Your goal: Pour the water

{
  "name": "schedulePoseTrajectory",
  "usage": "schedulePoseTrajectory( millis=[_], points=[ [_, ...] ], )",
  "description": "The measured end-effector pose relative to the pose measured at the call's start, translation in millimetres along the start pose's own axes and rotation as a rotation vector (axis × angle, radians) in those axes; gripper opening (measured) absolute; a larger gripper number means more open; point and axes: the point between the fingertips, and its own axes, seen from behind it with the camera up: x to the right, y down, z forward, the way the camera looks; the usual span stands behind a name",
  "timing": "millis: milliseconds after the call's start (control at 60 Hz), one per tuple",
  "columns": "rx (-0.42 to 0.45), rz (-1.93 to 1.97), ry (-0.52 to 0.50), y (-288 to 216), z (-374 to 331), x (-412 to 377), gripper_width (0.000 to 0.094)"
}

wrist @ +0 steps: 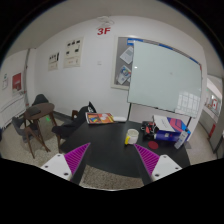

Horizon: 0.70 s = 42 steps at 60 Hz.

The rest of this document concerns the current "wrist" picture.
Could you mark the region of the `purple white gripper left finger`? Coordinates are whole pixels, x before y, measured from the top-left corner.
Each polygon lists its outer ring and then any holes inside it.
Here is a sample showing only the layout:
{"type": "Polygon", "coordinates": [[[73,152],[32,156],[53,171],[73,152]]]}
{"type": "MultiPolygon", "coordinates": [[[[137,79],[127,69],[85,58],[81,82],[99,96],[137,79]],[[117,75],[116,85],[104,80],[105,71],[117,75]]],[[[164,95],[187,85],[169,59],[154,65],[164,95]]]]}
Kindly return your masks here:
{"type": "Polygon", "coordinates": [[[41,168],[60,178],[70,180],[80,167],[89,146],[90,144],[86,143],[65,155],[58,153],[42,165],[41,168]]]}

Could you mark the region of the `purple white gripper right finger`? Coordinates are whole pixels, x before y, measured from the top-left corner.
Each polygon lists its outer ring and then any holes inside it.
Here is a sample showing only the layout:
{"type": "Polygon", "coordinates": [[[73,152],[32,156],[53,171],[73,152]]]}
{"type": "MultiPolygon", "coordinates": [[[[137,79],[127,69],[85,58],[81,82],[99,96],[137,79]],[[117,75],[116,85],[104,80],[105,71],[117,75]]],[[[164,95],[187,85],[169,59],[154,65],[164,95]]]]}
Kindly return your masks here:
{"type": "Polygon", "coordinates": [[[143,162],[144,168],[153,181],[181,170],[181,167],[166,154],[159,156],[138,144],[135,144],[134,147],[143,162]]]}

